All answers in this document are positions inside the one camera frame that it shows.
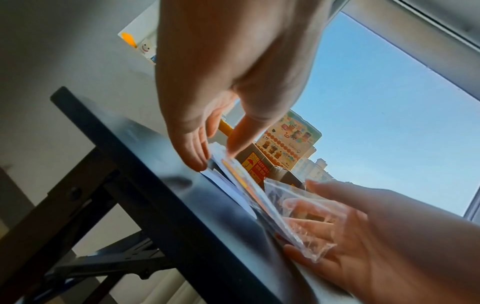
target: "hand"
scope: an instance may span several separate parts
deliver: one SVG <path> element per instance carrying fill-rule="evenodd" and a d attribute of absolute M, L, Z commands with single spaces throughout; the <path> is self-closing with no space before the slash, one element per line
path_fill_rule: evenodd
<path fill-rule="evenodd" d="M 332 0 L 164 0 L 156 85 L 168 135 L 192 169 L 207 137 L 240 98 L 245 117 L 227 142 L 235 156 L 301 94 Z"/>
<path fill-rule="evenodd" d="M 293 220 L 337 244 L 318 263 L 287 245 L 293 260 L 365 303 L 480 303 L 479 226 L 392 191 L 337 181 L 307 187 L 349 207 L 334 224 Z M 300 200 L 295 210 L 315 213 Z"/>

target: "yellow object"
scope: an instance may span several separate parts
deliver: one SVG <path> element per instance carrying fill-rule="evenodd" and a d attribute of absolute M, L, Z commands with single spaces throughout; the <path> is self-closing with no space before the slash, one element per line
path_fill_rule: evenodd
<path fill-rule="evenodd" d="M 218 125 L 218 129 L 220 130 L 220 132 L 224 133 L 227 136 L 229 136 L 233 130 L 233 128 L 222 119 L 220 119 L 220 124 Z"/>
<path fill-rule="evenodd" d="M 135 39 L 133 38 L 132 35 L 130 35 L 128 33 L 122 33 L 121 37 L 123 38 L 123 40 L 126 41 L 126 43 L 128 43 L 129 45 L 131 45 L 134 48 L 137 48 L 137 44 L 135 43 Z"/>

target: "blue sky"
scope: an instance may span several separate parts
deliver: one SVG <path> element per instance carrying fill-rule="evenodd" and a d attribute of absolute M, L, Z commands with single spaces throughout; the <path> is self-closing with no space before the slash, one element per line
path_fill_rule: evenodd
<path fill-rule="evenodd" d="M 336 179 L 463 215 L 480 185 L 480 102 L 344 14 L 292 107 Z"/>

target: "paper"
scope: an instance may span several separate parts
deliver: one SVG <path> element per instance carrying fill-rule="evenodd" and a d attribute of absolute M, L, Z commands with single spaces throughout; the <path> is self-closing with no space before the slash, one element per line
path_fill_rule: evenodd
<path fill-rule="evenodd" d="M 207 169 L 202 171 L 206 178 L 211 180 L 215 185 L 217 185 L 221 190 L 225 192 L 226 195 L 231 197 L 240 207 L 242 207 L 248 214 L 250 214 L 253 218 L 257 218 L 254 210 L 250 207 L 247 199 L 244 195 L 233 185 L 229 180 L 227 180 L 220 172 L 212 171 L 211 169 Z"/>

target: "black table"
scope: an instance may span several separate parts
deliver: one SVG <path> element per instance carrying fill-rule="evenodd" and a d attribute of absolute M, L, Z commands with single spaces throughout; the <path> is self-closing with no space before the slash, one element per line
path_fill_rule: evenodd
<path fill-rule="evenodd" d="M 209 304 L 356 302 L 306 278 L 259 222 L 182 163 L 168 138 L 66 88 L 51 99 L 96 148 L 0 241 L 1 302 L 19 282 L 34 284 L 116 203 Z"/>

